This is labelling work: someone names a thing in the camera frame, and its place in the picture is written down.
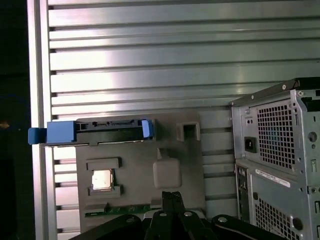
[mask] ventilation grille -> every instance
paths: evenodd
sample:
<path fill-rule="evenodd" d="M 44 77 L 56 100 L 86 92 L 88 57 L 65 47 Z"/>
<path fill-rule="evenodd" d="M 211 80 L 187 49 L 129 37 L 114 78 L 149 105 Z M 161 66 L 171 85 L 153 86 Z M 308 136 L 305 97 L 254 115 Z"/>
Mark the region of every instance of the ventilation grille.
<path fill-rule="evenodd" d="M 277 234 L 289 240 L 299 240 L 299 235 L 290 228 L 290 218 L 259 198 L 255 205 L 256 225 L 268 232 Z"/>
<path fill-rule="evenodd" d="M 261 108 L 257 118 L 262 161 L 292 169 L 295 150 L 291 110 L 287 105 Z"/>

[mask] metal rack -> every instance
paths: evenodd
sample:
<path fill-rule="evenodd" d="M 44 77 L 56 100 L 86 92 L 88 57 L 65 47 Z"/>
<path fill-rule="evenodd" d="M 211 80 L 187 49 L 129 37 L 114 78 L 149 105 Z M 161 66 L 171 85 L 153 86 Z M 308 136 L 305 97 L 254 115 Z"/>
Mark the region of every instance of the metal rack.
<path fill-rule="evenodd" d="M 318 0 L 27 3 L 32 127 L 197 110 L 209 217 L 237 215 L 228 103 L 320 75 Z M 36 238 L 69 239 L 80 231 L 75 151 L 32 151 Z"/>

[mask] computer case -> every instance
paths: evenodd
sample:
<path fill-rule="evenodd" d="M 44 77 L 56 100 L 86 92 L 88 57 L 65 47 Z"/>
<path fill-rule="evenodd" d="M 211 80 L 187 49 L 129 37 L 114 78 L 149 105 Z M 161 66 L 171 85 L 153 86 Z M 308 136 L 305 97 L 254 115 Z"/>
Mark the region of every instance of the computer case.
<path fill-rule="evenodd" d="M 239 217 L 289 240 L 320 239 L 320 77 L 230 104 Z"/>

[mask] corrugated metal wall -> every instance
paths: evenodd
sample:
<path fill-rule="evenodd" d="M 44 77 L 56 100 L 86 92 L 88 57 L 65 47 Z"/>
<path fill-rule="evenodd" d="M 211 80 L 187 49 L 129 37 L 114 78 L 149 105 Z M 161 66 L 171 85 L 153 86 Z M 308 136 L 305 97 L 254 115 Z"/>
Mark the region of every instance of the corrugated metal wall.
<path fill-rule="evenodd" d="M 51 102 L 44 108 L 52 119 L 198 111 L 207 215 L 236 216 L 227 104 L 280 81 L 320 76 L 320 1 L 48 4 Z M 80 230 L 75 158 L 73 148 L 54 150 L 60 240 Z"/>

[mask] metal side panel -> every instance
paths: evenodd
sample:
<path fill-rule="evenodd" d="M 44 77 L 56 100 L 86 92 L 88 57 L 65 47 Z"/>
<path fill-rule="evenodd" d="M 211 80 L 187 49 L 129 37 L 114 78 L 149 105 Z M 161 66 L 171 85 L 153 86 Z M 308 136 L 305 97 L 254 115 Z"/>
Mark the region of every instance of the metal side panel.
<path fill-rule="evenodd" d="M 138 2 L 28 0 L 32 126 L 198 111 L 207 216 L 236 216 L 227 104 L 320 75 L 320 0 Z M 37 240 L 80 232 L 75 163 L 33 147 Z"/>

